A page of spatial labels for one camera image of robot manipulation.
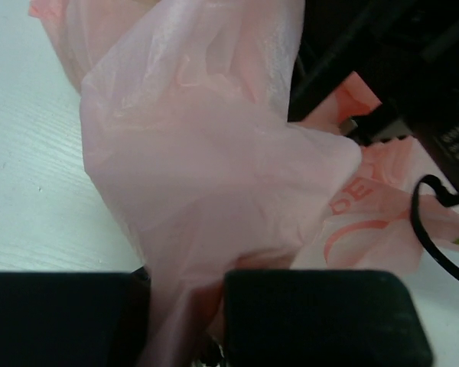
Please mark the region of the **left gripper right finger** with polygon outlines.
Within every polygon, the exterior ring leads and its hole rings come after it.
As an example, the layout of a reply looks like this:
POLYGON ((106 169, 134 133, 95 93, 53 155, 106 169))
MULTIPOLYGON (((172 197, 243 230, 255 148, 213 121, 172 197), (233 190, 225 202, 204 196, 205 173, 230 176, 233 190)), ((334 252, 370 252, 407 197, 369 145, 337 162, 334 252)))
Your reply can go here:
POLYGON ((230 271, 223 312, 231 366, 433 363, 408 289, 385 271, 230 271))

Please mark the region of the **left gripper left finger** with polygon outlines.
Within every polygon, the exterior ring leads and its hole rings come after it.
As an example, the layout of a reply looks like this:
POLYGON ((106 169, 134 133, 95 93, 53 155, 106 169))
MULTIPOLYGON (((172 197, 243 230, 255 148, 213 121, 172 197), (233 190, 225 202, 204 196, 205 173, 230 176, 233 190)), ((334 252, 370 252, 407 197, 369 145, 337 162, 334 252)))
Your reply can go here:
POLYGON ((150 280, 134 272, 0 272, 0 366, 137 366, 150 280))

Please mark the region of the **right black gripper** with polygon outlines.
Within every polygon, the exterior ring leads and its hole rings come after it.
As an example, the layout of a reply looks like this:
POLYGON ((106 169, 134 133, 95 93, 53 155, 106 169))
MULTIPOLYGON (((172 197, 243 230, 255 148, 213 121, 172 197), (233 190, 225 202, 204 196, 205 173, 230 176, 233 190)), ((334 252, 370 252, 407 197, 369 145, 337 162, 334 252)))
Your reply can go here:
POLYGON ((402 123, 459 193, 459 1, 308 1, 288 118, 299 122, 349 76, 378 98, 349 112, 362 144, 402 123))

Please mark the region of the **pink plastic bag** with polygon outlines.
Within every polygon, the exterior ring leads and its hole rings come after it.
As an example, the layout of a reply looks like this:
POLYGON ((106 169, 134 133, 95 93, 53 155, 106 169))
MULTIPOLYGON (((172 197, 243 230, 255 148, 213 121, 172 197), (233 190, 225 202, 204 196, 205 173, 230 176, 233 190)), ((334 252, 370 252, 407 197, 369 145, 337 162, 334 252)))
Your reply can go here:
POLYGON ((459 282, 459 193, 357 74, 291 122, 308 1, 32 1, 80 94, 83 163, 150 277, 139 366, 231 366, 235 270, 385 271, 424 254, 459 282))

